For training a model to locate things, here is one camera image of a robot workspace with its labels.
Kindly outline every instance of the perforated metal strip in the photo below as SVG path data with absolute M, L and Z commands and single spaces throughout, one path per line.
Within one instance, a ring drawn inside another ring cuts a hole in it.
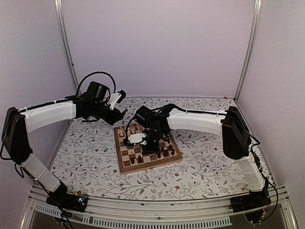
M 61 212 L 55 208 L 43 204 L 35 204 L 35 210 L 53 217 L 60 218 Z M 113 219 L 102 219 L 99 217 L 82 216 L 71 218 L 71 221 L 106 228 L 106 229 L 212 229 L 232 225 L 229 217 L 211 220 L 189 221 L 189 222 L 132 222 Z

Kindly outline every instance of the leaf pattern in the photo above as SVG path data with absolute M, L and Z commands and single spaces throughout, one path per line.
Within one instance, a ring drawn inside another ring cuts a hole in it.
M 173 103 L 184 109 L 224 110 L 235 103 L 230 99 L 126 98 L 117 108 L 128 109 L 114 126 L 100 120 L 82 123 L 75 119 L 55 157 L 51 171 L 69 191 L 117 199 L 170 200 L 222 197 L 248 192 L 247 182 L 237 164 L 222 151 L 222 139 L 210 133 L 172 131 L 183 153 L 180 163 L 155 169 L 120 174 L 113 128 L 127 124 L 142 105 L 157 108 Z M 263 172 L 270 173 L 257 149 Z

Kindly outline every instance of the floral tablecloth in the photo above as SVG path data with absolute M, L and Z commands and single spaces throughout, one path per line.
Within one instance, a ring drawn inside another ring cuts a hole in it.
M 156 108 L 173 103 L 185 109 L 223 110 L 235 106 L 229 99 L 126 98 L 117 106 L 128 109 L 114 126 L 100 120 L 75 119 L 62 142 L 51 171 L 70 191 L 104 198 L 180 200 L 222 197 L 248 192 L 237 164 L 223 154 L 222 139 L 213 134 L 172 131 L 183 153 L 182 162 L 128 175 L 119 171 L 113 128 L 126 125 L 142 105 Z M 269 171 L 259 150 L 263 172 Z

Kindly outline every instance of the wooden chessboard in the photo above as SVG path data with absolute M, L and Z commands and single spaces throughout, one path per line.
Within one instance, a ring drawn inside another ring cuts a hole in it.
M 156 154 L 143 154 L 140 144 L 137 144 L 136 146 L 124 146 L 123 139 L 125 138 L 125 127 L 126 126 L 119 126 L 114 129 L 115 146 L 121 174 L 139 172 L 182 161 L 182 155 L 171 133 L 168 135 L 170 143 L 163 140 L 160 140 L 159 142 L 160 148 L 163 146 L 164 150 L 168 149 L 167 156 L 165 156 L 166 154 L 164 152 L 161 152 L 161 158 L 157 158 Z M 142 133 L 143 130 L 144 128 L 138 123 L 131 123 L 128 134 Z M 175 149 L 174 155 L 171 155 L 169 145 L 172 145 Z M 139 156 L 142 158 L 142 162 L 140 163 L 138 160 Z M 134 164 L 132 164 L 130 160 L 132 157 L 134 158 Z

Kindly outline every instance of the floral pattern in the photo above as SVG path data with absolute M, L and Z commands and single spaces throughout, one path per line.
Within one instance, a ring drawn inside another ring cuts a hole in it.
M 126 98 L 117 107 L 128 109 L 114 126 L 100 120 L 82 123 L 75 119 L 52 165 L 52 172 L 69 191 L 91 196 L 138 200 L 180 200 L 215 198 L 248 192 L 247 182 L 237 164 L 222 151 L 222 139 L 204 132 L 179 130 L 172 135 L 182 152 L 179 163 L 122 175 L 119 170 L 113 128 L 126 125 L 142 105 L 156 108 L 168 103 L 184 109 L 224 110 L 233 100 L 194 98 Z M 270 173 L 257 149 L 263 173 Z

